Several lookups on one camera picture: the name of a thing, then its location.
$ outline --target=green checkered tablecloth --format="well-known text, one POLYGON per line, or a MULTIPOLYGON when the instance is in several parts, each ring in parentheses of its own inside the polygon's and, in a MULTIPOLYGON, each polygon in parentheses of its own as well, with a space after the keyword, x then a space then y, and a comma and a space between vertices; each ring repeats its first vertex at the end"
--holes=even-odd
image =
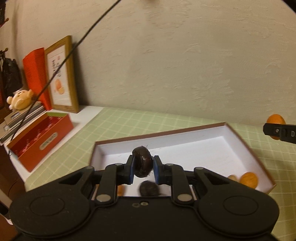
MULTIPOLYGON (((104 108, 75 136, 52 154, 26 180, 27 190, 41 186, 84 166, 95 141, 168 131, 218 121, 139 110, 104 108)), ((275 141, 262 128, 231 124, 273 175, 277 186, 270 195, 280 207, 273 234, 281 241, 296 238, 296 145, 275 141)))

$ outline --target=plush animal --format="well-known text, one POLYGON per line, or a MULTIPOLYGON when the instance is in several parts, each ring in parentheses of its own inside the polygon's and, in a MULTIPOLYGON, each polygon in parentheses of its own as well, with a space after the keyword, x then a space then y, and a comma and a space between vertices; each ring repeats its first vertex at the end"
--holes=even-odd
POLYGON ((7 103, 10 104, 10 110, 22 110, 27 108, 32 102, 32 96, 34 95, 32 90, 17 91, 13 97, 7 98, 7 103))

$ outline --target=red box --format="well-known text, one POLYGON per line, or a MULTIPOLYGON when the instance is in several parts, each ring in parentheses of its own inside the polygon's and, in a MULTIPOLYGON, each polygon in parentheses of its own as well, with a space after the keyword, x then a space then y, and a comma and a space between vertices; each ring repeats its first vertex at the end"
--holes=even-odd
POLYGON ((18 134, 7 147, 31 172, 72 129, 68 114, 47 112, 18 134))
MULTIPOLYGON (((24 65, 24 72, 28 87, 35 95, 38 95, 46 85, 44 48, 33 50, 24 57, 22 62, 24 65)), ((40 96, 39 101, 43 103, 46 110, 52 109, 48 90, 44 91, 44 93, 40 96)))

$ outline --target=coat hook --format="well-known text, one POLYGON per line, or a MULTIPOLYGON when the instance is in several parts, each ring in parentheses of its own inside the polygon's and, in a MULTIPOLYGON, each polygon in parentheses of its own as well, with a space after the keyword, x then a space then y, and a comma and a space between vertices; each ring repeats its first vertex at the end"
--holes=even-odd
POLYGON ((0 57, 4 56, 4 58, 5 58, 5 52, 7 52, 7 51, 8 51, 8 48, 4 49, 3 51, 1 50, 0 57))
POLYGON ((8 22, 8 21, 9 21, 9 18, 5 19, 5 20, 4 20, 4 23, 3 23, 3 24, 0 24, 0 28, 1 28, 6 22, 8 22))

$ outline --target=white box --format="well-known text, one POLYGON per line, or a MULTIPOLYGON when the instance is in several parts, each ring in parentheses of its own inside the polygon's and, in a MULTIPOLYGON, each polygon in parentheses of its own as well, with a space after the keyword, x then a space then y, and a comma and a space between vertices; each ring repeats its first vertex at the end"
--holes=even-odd
MULTIPOLYGON (((257 190, 269 193, 276 186, 258 157, 225 122, 99 141, 95 143, 90 165, 95 170, 102 170, 110 164, 126 163, 138 146, 147 147, 163 164, 178 164, 187 171, 204 167, 225 177, 236 175, 238 178, 253 172, 259 179, 257 190)), ((125 196, 139 196, 139 185, 145 180, 154 181, 153 172, 147 178, 135 176, 133 184, 126 186, 125 196)), ((170 187, 162 185, 160 192, 170 195, 170 187)))

